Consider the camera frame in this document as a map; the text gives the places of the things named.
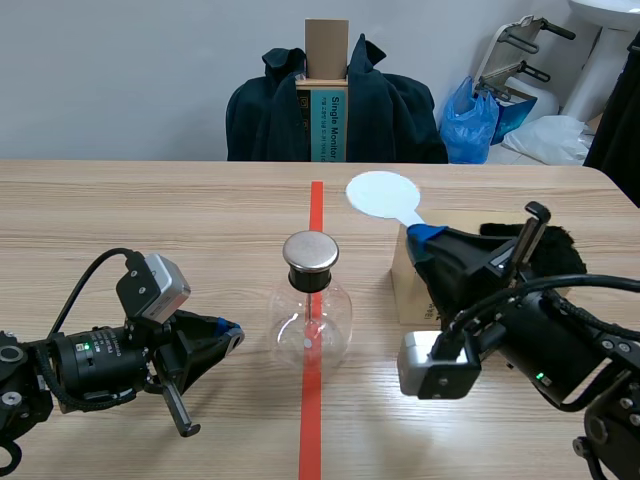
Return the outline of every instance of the white sink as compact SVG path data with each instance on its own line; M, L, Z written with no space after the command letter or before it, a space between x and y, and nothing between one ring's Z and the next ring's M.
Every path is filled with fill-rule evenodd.
M602 113L640 30L640 0L568 0L583 19L600 25L600 39L562 113L586 122Z
M585 20L613 30L640 30L640 0L569 0Z

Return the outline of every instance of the silver cap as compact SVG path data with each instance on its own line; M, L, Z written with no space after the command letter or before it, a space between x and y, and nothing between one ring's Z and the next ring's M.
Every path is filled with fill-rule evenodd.
M285 261L303 273L326 272L336 264L339 255L333 238L311 230L291 235L282 248Z

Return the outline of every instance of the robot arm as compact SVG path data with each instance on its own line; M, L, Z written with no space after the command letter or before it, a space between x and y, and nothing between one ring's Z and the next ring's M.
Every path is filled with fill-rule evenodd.
M91 274L117 254L127 257L128 272L116 287L124 325L60 333ZM200 425L192 423L181 395L234 350L244 333L223 318L178 310L190 293L178 267L166 258L114 249L89 267L46 339L21 343L0 332L0 447L11 455L0 476L21 461L15 440L49 418L52 394L62 413L106 410L134 400L142 390L161 394L180 435L198 433Z
M535 278L529 261L551 217L537 203L518 238L470 235L416 225L408 250L442 321L440 332L405 336L398 356L403 393L459 399L496 350L562 411L587 408L585 437L574 442L594 479L602 461L618 478L640 468L640 334L602 322L556 288L598 286L640 292L640 282L600 275ZM605 359L580 397L567 397Z

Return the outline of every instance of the black fur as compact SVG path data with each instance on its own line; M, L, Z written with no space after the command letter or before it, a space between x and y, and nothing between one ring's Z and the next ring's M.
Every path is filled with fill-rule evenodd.
M523 225L486 223L480 235L517 237ZM531 256L531 269L539 277L587 273L587 266L573 246L571 235L562 227L547 227Z

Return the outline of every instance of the black jacket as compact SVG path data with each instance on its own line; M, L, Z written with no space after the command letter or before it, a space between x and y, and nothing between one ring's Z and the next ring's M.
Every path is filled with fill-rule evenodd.
M410 78L375 70L385 56L360 36L349 66L347 161L447 163L431 92ZM265 76L249 80L229 101L228 160L308 160L295 83L305 54L273 49L262 60Z
M640 33L609 99L586 167L597 168L640 207Z

